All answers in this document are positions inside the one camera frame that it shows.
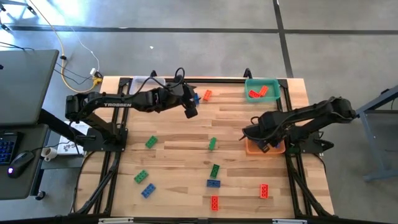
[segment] wooden table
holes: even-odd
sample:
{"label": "wooden table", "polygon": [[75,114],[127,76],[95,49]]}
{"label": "wooden table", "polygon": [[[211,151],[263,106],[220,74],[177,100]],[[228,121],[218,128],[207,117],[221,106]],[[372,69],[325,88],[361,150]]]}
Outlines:
{"label": "wooden table", "polygon": [[[120,77],[105,77],[101,91],[116,93]],[[288,79],[293,108],[308,105],[304,80]],[[115,189],[113,217],[218,217],[218,218],[293,218],[293,206],[285,157],[247,156],[241,128],[252,116],[276,110],[276,102],[249,104],[243,84],[196,83],[195,91],[212,96],[201,103],[198,116],[187,119],[180,106],[158,113],[129,111],[129,138],[122,154]],[[113,109],[95,111],[111,121]],[[159,141],[145,147],[152,136]],[[216,149],[208,150],[217,138]],[[98,185],[104,153],[97,152],[87,161],[78,186],[79,209]],[[221,188],[206,187],[213,164],[220,165]],[[322,163],[310,154],[303,155],[307,184],[326,211],[333,213]],[[149,176],[137,184],[134,177],[142,170]],[[153,183],[156,189],[145,199],[141,192]],[[260,184],[269,185],[269,198],[259,198]],[[105,205],[108,188],[102,206]],[[210,209],[211,195],[219,196],[220,209]],[[304,211],[302,193],[298,190]]]}

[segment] keyboard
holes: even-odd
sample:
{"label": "keyboard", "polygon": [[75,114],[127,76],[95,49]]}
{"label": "keyboard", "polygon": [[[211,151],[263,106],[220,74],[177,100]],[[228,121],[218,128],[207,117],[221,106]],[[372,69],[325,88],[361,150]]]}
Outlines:
{"label": "keyboard", "polygon": [[18,132],[5,131],[0,133],[0,165],[9,165],[17,151],[21,136]]}

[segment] red lego brick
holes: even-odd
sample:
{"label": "red lego brick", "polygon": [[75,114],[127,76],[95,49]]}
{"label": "red lego brick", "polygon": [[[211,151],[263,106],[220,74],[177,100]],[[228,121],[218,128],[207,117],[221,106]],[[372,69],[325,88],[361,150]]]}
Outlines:
{"label": "red lego brick", "polygon": [[211,210],[218,211],[218,196],[211,196]]}
{"label": "red lego brick", "polygon": [[264,199],[268,198],[268,184],[260,185],[260,198],[264,198]]}
{"label": "red lego brick", "polygon": [[251,98],[260,98],[261,97],[261,95],[258,92],[254,91],[254,90],[250,90],[249,91],[249,96]]}
{"label": "red lego brick", "polygon": [[262,86],[262,88],[261,88],[261,90],[259,92],[260,96],[265,96],[267,91],[268,91],[268,87],[267,86]]}
{"label": "red lego brick", "polygon": [[210,90],[206,90],[205,96],[203,97],[203,100],[208,101],[211,95]]}

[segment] yellow cable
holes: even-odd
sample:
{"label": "yellow cable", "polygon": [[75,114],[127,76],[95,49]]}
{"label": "yellow cable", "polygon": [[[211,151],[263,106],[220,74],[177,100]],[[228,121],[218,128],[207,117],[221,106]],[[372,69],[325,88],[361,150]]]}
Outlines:
{"label": "yellow cable", "polygon": [[[53,26],[51,25],[51,23],[45,18],[45,16],[42,14],[42,12],[40,12],[39,8],[38,8],[31,0],[29,0],[29,2],[36,8],[36,10],[40,13],[40,15],[42,15],[42,17],[43,17],[43,18],[46,20],[46,22],[50,25],[51,29],[54,31],[55,35],[57,36],[58,41],[60,42],[61,50],[62,50],[62,56],[65,56],[65,52],[64,52],[64,50],[63,50],[63,44],[62,44],[61,38],[60,38],[60,36],[58,35],[57,31],[55,31],[54,27],[53,27]],[[63,75],[63,73],[64,73],[64,71],[65,71],[65,69],[64,69],[64,68],[65,68],[65,66],[64,66],[64,61],[65,61],[65,60],[62,59],[62,68],[61,68],[61,77],[62,77],[62,81],[63,81],[64,84],[65,84],[69,89],[71,89],[72,91],[75,91],[75,92],[77,92],[77,93],[85,93],[85,92],[91,91],[97,84],[99,84],[99,83],[102,82],[102,78],[96,78],[96,77],[94,77],[94,78],[93,78],[93,86],[91,86],[91,88],[89,88],[88,90],[79,91],[79,90],[76,90],[76,89],[72,88],[72,87],[67,83],[67,81],[66,81],[66,79],[65,79],[65,77],[64,77],[64,75]]]}

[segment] computer mouse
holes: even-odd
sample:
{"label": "computer mouse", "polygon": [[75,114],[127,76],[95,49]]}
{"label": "computer mouse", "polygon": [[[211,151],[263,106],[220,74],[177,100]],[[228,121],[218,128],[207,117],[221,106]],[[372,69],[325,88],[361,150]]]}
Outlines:
{"label": "computer mouse", "polygon": [[21,176],[34,157],[35,155],[33,154],[33,152],[30,151],[21,152],[10,163],[10,166],[7,169],[8,177],[18,178],[19,176]]}

